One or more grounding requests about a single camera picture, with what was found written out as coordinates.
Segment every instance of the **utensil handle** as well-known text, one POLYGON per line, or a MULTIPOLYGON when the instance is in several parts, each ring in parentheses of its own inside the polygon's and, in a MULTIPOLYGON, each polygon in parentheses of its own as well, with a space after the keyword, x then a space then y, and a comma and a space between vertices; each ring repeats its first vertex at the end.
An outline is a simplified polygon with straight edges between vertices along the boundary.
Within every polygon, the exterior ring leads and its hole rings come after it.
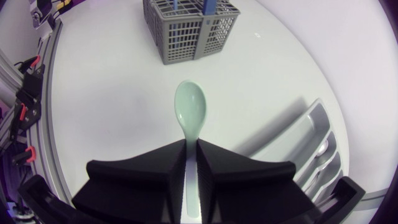
POLYGON ((203 5, 203 15, 208 16, 216 14, 216 6, 217 0, 205 0, 203 5))

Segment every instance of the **gray tray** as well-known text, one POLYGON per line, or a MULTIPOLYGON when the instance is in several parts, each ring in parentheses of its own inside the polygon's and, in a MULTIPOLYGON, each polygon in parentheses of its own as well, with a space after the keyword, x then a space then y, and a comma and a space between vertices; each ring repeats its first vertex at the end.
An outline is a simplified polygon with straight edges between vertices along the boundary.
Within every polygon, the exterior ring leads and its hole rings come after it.
POLYGON ((339 153, 333 158, 328 166, 320 171, 307 189, 303 189, 307 196, 314 202, 318 196, 331 185, 341 172, 341 159, 339 153))
POLYGON ((328 136, 328 142, 329 145, 327 150, 321 156, 315 157, 303 175, 296 181, 297 185, 302 189, 307 189, 314 177, 335 158, 337 154, 337 145, 333 132, 328 136))
POLYGON ((321 100, 317 99, 280 135, 250 157, 267 162, 292 161, 296 165, 294 181, 297 181, 330 133, 328 115, 321 100))

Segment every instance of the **spoon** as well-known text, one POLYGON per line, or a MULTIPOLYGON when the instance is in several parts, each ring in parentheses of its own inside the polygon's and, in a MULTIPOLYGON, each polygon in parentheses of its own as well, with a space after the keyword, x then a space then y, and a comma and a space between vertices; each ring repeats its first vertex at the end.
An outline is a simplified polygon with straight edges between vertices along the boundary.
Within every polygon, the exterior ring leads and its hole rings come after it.
POLYGON ((197 174, 197 140, 206 118, 206 99, 201 88, 189 80, 182 82, 175 92, 174 110, 185 135, 187 163, 185 188, 188 216, 199 216, 199 191, 197 174))

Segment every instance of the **white wall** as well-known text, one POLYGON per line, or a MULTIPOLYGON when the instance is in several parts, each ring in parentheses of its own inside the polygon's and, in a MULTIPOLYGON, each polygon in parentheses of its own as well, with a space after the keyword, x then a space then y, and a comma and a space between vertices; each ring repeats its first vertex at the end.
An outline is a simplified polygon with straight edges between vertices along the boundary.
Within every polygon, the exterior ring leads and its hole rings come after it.
POLYGON ((379 1, 258 1, 303 43, 335 92, 349 176, 367 192, 387 188, 398 163, 398 47, 379 1))
MULTIPOLYGON (((0 49, 12 63, 37 53, 39 35, 32 25, 28 0, 7 0, 0 11, 0 49)), ((15 94, 0 83, 0 100, 15 101, 15 94)))

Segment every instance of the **plastic basket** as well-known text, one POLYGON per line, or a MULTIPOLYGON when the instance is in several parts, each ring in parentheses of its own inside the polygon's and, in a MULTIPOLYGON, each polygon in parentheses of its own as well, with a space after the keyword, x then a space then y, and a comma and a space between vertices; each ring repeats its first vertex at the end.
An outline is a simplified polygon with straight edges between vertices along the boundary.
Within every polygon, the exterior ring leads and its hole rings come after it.
POLYGON ((204 16, 203 0, 143 0, 144 17, 165 65, 220 52, 240 11, 217 0, 216 13, 204 16))

